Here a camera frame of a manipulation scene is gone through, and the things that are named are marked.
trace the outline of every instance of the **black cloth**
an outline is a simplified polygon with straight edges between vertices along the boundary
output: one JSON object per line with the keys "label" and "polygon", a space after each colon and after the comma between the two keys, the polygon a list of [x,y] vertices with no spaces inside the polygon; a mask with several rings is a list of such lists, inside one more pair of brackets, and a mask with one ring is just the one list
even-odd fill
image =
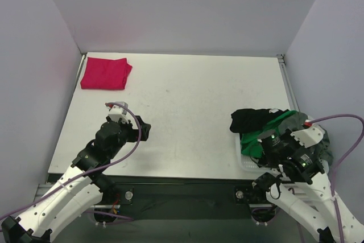
{"label": "black cloth", "polygon": [[238,109],[231,114],[233,121],[230,125],[230,131],[233,133],[240,133],[241,135],[261,130],[268,122],[288,111],[277,110],[274,113],[270,113],[269,110],[270,109],[252,108]]}

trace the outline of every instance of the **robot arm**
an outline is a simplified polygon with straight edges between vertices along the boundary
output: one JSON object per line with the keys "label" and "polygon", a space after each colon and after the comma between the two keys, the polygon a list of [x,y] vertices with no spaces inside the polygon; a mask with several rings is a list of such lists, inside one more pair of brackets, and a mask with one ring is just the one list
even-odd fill
{"label": "robot arm", "polygon": [[[46,193],[59,186],[59,191],[34,205],[17,218],[8,217],[2,223],[3,234],[8,243],[52,242],[56,236],[77,216],[92,205],[99,203],[104,195],[115,194],[114,183],[103,170],[71,180],[85,171],[106,166],[126,142],[136,142],[138,130],[133,129],[126,112],[119,106],[109,105],[106,122],[96,133],[58,182]],[[141,141],[146,141],[151,126],[137,116],[142,127]]]}
{"label": "robot arm", "polygon": [[[321,141],[323,129],[312,125],[307,129],[286,132],[277,136],[268,131],[258,137],[268,163],[281,173],[265,173],[254,181],[253,187],[266,193],[266,198],[292,216],[310,234],[322,243],[340,242],[335,199],[341,212],[346,243],[363,243],[364,226],[353,216],[335,192],[331,195],[330,181],[319,158],[307,148]],[[288,178],[301,188],[316,209],[310,207],[284,187],[281,178]]]}

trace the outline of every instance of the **cloth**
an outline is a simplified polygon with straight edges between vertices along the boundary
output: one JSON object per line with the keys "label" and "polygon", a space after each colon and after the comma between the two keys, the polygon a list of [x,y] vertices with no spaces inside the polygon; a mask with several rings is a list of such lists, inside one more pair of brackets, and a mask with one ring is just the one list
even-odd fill
{"label": "cloth", "polygon": [[109,60],[88,57],[81,88],[123,90],[132,68],[126,58]]}
{"label": "cloth", "polygon": [[297,113],[295,110],[283,112],[280,116],[276,117],[275,119],[267,122],[260,130],[244,133],[241,137],[241,154],[251,156],[254,158],[261,158],[263,149],[259,144],[257,137],[267,130],[275,129],[277,133],[278,126],[280,123],[286,119],[287,117]]}
{"label": "cloth", "polygon": [[[308,119],[307,115],[302,112],[297,112],[288,118],[284,119],[278,126],[279,134],[283,134],[287,129],[290,131],[298,131],[304,129],[303,123]],[[324,159],[331,166],[334,160],[331,149],[329,148],[330,139],[325,130],[324,137],[318,144],[309,147],[311,153],[318,155],[320,159]]]}
{"label": "cloth", "polygon": [[230,125],[230,131],[233,133],[240,133],[241,138],[241,134],[261,130],[267,123],[288,111],[278,109],[274,111],[270,110],[271,109],[252,108],[236,110],[231,114],[233,121]]}

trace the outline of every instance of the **pile of clothes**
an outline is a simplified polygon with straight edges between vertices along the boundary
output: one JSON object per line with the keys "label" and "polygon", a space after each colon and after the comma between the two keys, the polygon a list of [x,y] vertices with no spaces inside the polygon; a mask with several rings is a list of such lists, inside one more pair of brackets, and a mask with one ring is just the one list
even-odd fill
{"label": "pile of clothes", "polygon": [[[302,130],[308,116],[295,110],[247,108],[235,111],[231,114],[231,118],[233,121],[230,131],[240,134],[241,154],[258,159],[264,163],[263,149],[257,140],[258,135],[271,129],[276,130],[279,135],[286,132],[287,129],[290,131]],[[329,145],[329,136],[325,130],[322,141],[309,149],[331,166],[333,155]]]}

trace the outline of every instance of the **screw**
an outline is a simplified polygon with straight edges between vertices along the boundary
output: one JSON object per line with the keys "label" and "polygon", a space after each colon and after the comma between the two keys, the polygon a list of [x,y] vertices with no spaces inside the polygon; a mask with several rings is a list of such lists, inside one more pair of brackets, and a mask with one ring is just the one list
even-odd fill
{"label": "screw", "polygon": [[130,191],[127,191],[126,193],[125,193],[125,199],[126,200],[131,200],[133,198],[133,193],[132,192],[130,192]]}
{"label": "screw", "polygon": [[243,191],[237,191],[236,196],[237,198],[242,199],[244,197]]}

